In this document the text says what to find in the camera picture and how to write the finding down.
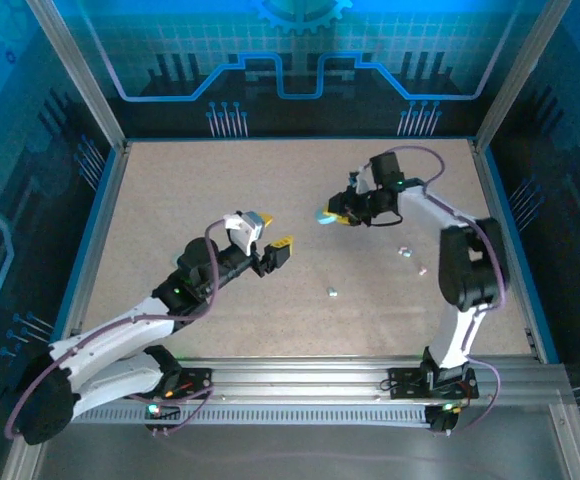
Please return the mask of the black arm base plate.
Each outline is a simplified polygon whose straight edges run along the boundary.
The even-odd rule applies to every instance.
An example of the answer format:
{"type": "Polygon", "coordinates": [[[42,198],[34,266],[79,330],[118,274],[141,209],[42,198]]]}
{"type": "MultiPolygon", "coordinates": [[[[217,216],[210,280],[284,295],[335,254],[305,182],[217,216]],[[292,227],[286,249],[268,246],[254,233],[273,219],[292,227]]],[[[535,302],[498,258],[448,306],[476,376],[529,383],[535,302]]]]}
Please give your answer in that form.
{"type": "Polygon", "coordinates": [[[387,377],[380,382],[379,387],[382,391],[388,392],[392,400],[479,398],[478,384],[472,368],[455,379],[433,387],[427,380],[427,374],[419,368],[390,368],[387,370],[387,377]]]}
{"type": "Polygon", "coordinates": [[[168,383],[165,397],[170,400],[190,397],[209,388],[212,375],[213,370],[210,368],[182,368],[168,383]]]}

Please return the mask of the aluminium mounting beam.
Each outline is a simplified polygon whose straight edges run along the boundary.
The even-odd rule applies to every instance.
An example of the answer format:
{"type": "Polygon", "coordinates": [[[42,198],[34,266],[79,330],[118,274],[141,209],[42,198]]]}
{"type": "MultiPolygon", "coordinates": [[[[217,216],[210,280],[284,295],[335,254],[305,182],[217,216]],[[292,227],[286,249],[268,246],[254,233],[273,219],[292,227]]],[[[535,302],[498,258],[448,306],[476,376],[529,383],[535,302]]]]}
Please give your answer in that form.
{"type": "Polygon", "coordinates": [[[58,384],[70,406],[89,410],[120,399],[177,404],[198,398],[232,404],[397,404],[432,405],[454,401],[484,405],[539,406],[574,401],[566,371],[529,356],[474,360],[478,399],[392,400],[380,382],[390,368],[419,368],[416,357],[219,358],[158,361],[141,353],[95,371],[69,362],[55,366],[48,378],[58,384]],[[165,397],[168,383],[182,368],[210,368],[212,383],[190,397],[165,397]]]}

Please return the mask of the aluminium table side rail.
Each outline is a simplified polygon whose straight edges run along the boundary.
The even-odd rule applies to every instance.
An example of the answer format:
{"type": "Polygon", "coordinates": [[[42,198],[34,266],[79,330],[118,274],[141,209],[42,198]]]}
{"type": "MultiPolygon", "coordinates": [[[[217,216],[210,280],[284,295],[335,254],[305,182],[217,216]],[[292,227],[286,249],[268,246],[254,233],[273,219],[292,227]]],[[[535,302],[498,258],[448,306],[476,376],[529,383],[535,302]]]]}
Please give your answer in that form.
{"type": "Polygon", "coordinates": [[[110,152],[69,276],[50,342],[80,332],[86,318],[131,146],[110,152]]]}
{"type": "Polygon", "coordinates": [[[489,148],[478,150],[475,141],[469,145],[486,204],[501,224],[511,288],[533,338],[536,356],[543,363],[558,364],[560,357],[494,157],[489,148]]]}

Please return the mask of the black controller module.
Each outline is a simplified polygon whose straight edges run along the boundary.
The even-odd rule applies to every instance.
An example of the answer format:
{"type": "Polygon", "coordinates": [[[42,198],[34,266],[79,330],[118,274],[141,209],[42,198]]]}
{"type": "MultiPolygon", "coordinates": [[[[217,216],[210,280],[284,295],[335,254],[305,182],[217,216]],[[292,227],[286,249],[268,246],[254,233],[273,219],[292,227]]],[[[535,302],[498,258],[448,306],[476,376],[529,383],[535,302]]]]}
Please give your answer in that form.
{"type": "Polygon", "coordinates": [[[150,403],[145,410],[145,427],[153,437],[167,437],[182,423],[179,406],[150,403]]]}
{"type": "Polygon", "coordinates": [[[462,407],[452,403],[427,406],[425,419],[433,434],[448,436],[456,427],[462,407]]]}

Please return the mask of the grey metal sheet panel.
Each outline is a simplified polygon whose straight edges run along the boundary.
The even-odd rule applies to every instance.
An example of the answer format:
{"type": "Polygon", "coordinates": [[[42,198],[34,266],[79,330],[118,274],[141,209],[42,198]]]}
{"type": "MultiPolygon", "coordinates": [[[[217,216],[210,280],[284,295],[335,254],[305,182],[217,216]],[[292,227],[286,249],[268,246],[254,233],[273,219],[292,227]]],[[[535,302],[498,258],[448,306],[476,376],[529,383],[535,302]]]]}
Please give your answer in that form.
{"type": "Polygon", "coordinates": [[[394,424],[212,423],[192,403],[165,430],[79,425],[16,443],[0,480],[580,480],[570,405],[476,410],[451,435],[394,424]]]}

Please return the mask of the aluminium frame post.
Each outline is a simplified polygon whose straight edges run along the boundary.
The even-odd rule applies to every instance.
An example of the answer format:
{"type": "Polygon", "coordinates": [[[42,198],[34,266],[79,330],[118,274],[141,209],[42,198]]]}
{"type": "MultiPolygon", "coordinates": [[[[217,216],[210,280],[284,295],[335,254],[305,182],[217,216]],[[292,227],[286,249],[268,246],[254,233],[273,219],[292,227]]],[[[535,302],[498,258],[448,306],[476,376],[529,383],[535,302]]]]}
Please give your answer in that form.
{"type": "Polygon", "coordinates": [[[125,134],[54,1],[25,1],[106,140],[116,151],[123,152],[125,134]]]}
{"type": "Polygon", "coordinates": [[[484,153],[509,113],[572,0],[546,0],[476,135],[475,152],[484,153]]]}

